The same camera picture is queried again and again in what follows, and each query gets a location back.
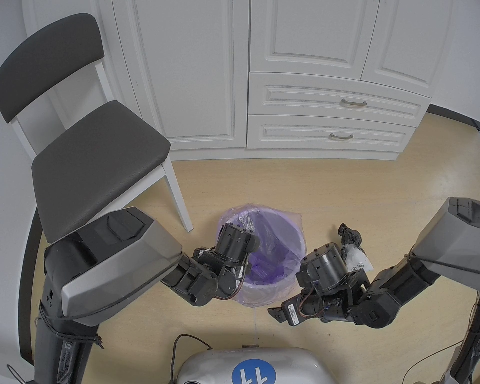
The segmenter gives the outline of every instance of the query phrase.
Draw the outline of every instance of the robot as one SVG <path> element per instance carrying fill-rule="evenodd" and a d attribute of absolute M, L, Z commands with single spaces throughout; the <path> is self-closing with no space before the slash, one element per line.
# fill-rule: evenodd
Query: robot
<path fill-rule="evenodd" d="M 108 213 L 45 250 L 46 275 L 36 332 L 38 384 L 79 384 L 98 326 L 161 281 L 193 306 L 228 300 L 249 272 L 255 234 L 225 224 L 215 247 L 188 257 L 158 222 L 130 207 Z M 382 328 L 401 306 L 446 276 L 480 289 L 480 202 L 448 198 L 396 265 L 370 282 L 347 272 L 335 243 L 307 255 L 297 273 L 302 292 L 269 308 L 279 322 L 345 321 Z M 480 358 L 480 302 L 469 329 L 441 378 L 466 384 Z M 312 353 L 299 348 L 208 350 L 190 358 L 177 384 L 335 384 Z"/>

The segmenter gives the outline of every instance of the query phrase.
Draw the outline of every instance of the wooden floor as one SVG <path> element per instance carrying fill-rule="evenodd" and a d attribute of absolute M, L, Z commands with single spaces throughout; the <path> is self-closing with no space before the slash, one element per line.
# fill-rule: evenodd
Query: wooden floor
<path fill-rule="evenodd" d="M 163 180 L 132 204 L 167 228 L 187 254 L 214 245 L 222 212 L 259 203 L 301 213 L 308 250 L 339 242 L 336 230 L 342 222 L 360 231 L 375 268 L 370 278 L 400 261 L 446 197 L 480 199 L 479 133 L 430 114 L 394 162 L 254 159 L 173 165 L 193 221 L 191 233 L 184 231 Z M 34 308 L 43 285 L 42 263 L 39 257 Z M 245 308 L 234 301 L 214 300 L 194 308 L 157 284 L 100 326 L 105 350 L 93 347 L 84 383 L 167 384 L 173 341 L 180 333 L 190 333 L 214 348 L 307 348 L 341 384 L 399 384 L 413 363 L 463 338 L 475 295 L 441 277 L 384 329 L 317 320 L 292 328 L 274 321 L 266 308 Z M 193 340 L 181 341 L 177 367 L 201 350 Z M 439 380 L 452 352 L 417 365 L 406 383 Z"/>

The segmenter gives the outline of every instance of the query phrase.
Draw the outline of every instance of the barcode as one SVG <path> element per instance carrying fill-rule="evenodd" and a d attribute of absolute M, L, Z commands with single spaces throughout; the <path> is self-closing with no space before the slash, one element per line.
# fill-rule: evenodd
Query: barcode
<path fill-rule="evenodd" d="M 297 313 L 295 312 L 295 306 L 293 304 L 290 304 L 288 306 L 288 311 L 290 312 L 290 317 L 292 319 L 293 325 L 299 324 L 299 318 L 297 316 Z"/>

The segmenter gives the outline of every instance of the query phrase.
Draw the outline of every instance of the chair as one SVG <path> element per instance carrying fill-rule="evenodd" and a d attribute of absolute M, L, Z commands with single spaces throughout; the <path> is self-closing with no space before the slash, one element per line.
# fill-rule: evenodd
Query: chair
<path fill-rule="evenodd" d="M 187 231 L 193 229 L 169 157 L 170 142 L 114 100 L 102 64 L 95 18 L 65 17 L 25 40 L 0 67 L 0 112 L 32 158 L 40 221 L 49 243 L 123 208 L 166 177 Z M 107 103 L 67 129 L 38 155 L 17 114 L 78 69 L 95 63 Z"/>

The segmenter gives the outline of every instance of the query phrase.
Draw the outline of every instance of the chair leg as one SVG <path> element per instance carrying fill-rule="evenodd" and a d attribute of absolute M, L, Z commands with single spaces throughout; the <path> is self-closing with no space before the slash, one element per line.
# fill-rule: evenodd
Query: chair leg
<path fill-rule="evenodd" d="M 187 232 L 190 232 L 193 229 L 192 221 L 188 215 L 187 207 L 183 201 L 183 196 L 181 195 L 180 187 L 177 181 L 177 176 L 173 170 L 172 162 L 170 160 L 170 155 L 167 156 L 165 161 L 162 163 L 163 169 L 165 170 L 165 177 L 167 179 L 167 185 L 170 189 L 170 192 L 177 207 L 177 211 L 180 215 L 181 222 Z"/>

